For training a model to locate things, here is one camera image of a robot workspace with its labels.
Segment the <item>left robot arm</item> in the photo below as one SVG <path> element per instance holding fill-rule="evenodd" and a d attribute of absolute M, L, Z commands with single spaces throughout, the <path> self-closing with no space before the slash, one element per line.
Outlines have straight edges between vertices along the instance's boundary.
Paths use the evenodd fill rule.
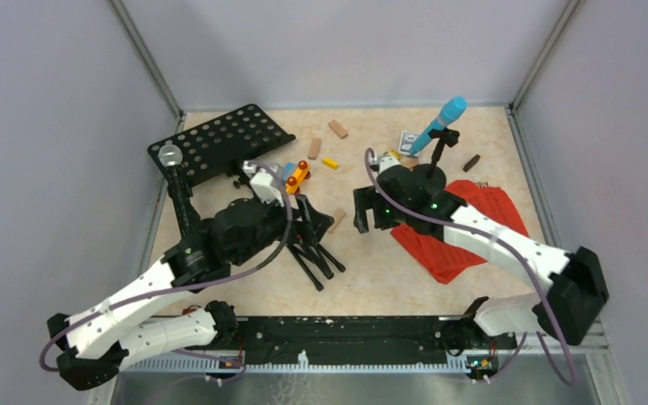
<path fill-rule="evenodd" d="M 169 319 L 148 319 L 178 301 L 218 284 L 248 276 L 231 268 L 249 261 L 270 245 L 275 250 L 265 267 L 288 244 L 316 246 L 333 225 L 332 216 L 313 208 L 307 196 L 296 205 L 239 198 L 166 251 L 142 275 L 74 315 L 55 314 L 47 327 L 49 347 L 61 353 L 53 366 L 40 357 L 43 370 L 57 372 L 71 387 L 86 391 L 100 386 L 129 366 L 162 353 L 202 346 L 228 348 L 238 332 L 234 309 L 222 300 Z"/>

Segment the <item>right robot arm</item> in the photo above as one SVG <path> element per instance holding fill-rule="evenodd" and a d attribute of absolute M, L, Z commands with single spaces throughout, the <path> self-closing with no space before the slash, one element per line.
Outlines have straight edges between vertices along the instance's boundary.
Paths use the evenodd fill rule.
<path fill-rule="evenodd" d="M 354 192 L 359 233 L 368 232 L 371 211 L 377 229 L 406 225 L 481 257 L 532 288 L 530 294 L 483 300 L 461 324 L 467 345 L 482 348 L 508 332 L 543 332 L 560 343 L 582 344 L 609 299 L 594 251 L 584 246 L 566 251 L 533 240 L 455 194 L 426 187 L 397 162 L 364 167 L 371 184 Z"/>

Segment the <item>blue toy microphone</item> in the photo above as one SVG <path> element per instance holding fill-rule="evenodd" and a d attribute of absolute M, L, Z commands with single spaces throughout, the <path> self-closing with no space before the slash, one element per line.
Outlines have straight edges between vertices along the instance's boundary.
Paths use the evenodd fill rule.
<path fill-rule="evenodd" d="M 417 156 L 432 141 L 433 131 L 447 129 L 462 116 L 467 107 L 467 100 L 462 96 L 456 96 L 447 101 L 435 119 L 415 138 L 409 154 L 411 156 Z"/>

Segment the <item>black round-base microphone stand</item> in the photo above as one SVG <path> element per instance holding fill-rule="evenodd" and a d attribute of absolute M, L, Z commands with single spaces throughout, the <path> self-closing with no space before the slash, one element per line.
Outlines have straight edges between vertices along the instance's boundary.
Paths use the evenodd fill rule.
<path fill-rule="evenodd" d="M 431 161 L 427 164 L 416 165 L 412 172 L 414 179 L 419 181 L 425 191 L 435 193 L 446 187 L 446 174 L 438 166 L 443 150 L 445 147 L 452 148 L 456 146 L 459 142 L 460 133 L 457 130 L 445 128 L 443 130 L 433 130 L 431 135 L 431 139 L 436 140 Z"/>

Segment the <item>black music stand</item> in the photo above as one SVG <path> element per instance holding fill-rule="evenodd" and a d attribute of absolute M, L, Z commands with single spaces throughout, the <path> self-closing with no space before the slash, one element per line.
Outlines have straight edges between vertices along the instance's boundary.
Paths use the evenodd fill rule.
<path fill-rule="evenodd" d="M 191 188 L 225 174 L 235 177 L 238 187 L 246 186 L 252 191 L 253 195 L 248 199 L 258 199 L 250 188 L 249 177 L 242 170 L 243 162 L 245 160 L 252 162 L 295 139 L 295 135 L 281 128 L 258 105 L 249 104 L 197 127 L 152 143 L 148 146 L 148 154 L 163 175 L 163 166 L 157 154 L 164 145 L 174 144 L 183 153 L 182 166 Z M 307 197 L 301 192 L 288 194 L 288 196 L 294 200 L 297 197 Z M 295 201 L 290 212 L 285 209 L 288 223 L 283 234 L 284 238 L 289 236 L 292 229 L 293 209 L 296 207 Z M 333 223 L 333 218 L 331 215 L 323 214 L 324 237 Z M 218 258 L 212 246 L 214 216 L 211 218 L 204 218 L 200 214 L 199 216 L 201 221 L 197 230 L 193 234 L 181 236 L 181 242 L 165 253 L 167 261 L 175 267 L 177 285 L 192 285 L 226 278 L 230 275 L 233 266 L 244 264 L 228 263 Z M 288 244 L 284 239 L 279 242 L 284 244 L 319 291 L 324 287 L 310 270 L 310 265 L 316 266 L 327 279 L 333 278 L 335 270 L 341 273 L 346 270 L 346 267 L 321 245 L 321 241 L 314 246 L 303 243 Z"/>

